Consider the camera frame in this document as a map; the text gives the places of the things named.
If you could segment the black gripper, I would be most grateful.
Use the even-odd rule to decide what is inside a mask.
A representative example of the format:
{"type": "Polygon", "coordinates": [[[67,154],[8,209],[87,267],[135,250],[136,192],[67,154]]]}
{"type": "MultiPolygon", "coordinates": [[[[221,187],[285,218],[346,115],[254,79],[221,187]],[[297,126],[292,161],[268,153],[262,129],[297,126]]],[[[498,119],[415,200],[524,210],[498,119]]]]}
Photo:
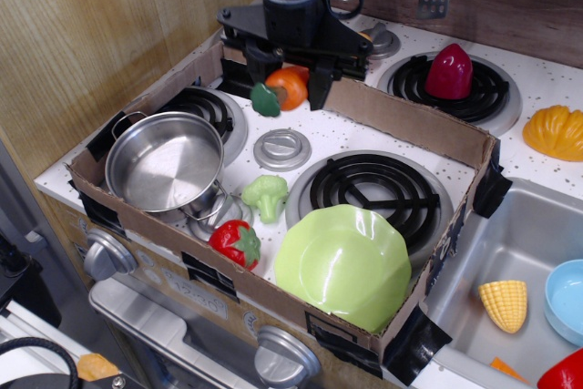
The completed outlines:
{"type": "Polygon", "coordinates": [[[322,1],[285,8],[268,1],[228,6],[217,13],[226,46],[240,50],[254,83],[283,63],[308,67],[311,110],[323,109],[334,81],[363,79],[372,43],[337,18],[322,1]]]}

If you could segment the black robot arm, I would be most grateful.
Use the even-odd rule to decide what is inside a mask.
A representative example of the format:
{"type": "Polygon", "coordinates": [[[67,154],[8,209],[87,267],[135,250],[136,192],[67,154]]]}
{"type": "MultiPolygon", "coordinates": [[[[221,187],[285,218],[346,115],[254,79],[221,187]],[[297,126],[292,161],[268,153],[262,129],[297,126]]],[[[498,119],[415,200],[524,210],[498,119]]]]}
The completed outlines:
{"type": "Polygon", "coordinates": [[[330,0],[261,0],[217,13],[223,42],[239,50],[254,81],[289,63],[310,71],[308,99],[323,108],[332,84],[343,77],[364,80],[373,44],[347,27],[330,0]]]}

